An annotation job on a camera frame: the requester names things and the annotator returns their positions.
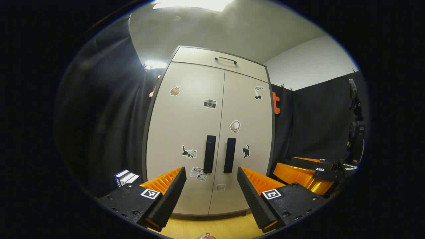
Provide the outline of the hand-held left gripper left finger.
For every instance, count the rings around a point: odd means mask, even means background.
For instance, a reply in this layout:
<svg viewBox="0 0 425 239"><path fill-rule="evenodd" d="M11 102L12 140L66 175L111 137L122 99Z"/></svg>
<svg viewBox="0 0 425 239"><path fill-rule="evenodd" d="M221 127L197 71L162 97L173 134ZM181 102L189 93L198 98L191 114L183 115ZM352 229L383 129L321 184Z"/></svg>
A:
<svg viewBox="0 0 425 239"><path fill-rule="evenodd" d="M144 183L139 178L131 179L97 201L127 221L161 232L186 180L185 167L178 167Z"/></svg>

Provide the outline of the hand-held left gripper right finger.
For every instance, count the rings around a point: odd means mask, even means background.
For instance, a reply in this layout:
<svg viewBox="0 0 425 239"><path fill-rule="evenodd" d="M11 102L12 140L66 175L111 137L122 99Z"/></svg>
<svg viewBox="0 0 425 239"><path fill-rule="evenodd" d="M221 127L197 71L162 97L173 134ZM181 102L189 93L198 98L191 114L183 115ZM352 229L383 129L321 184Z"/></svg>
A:
<svg viewBox="0 0 425 239"><path fill-rule="evenodd" d="M237 180L264 233L297 223L328 203L299 183L283 184L245 167L238 167Z"/></svg>

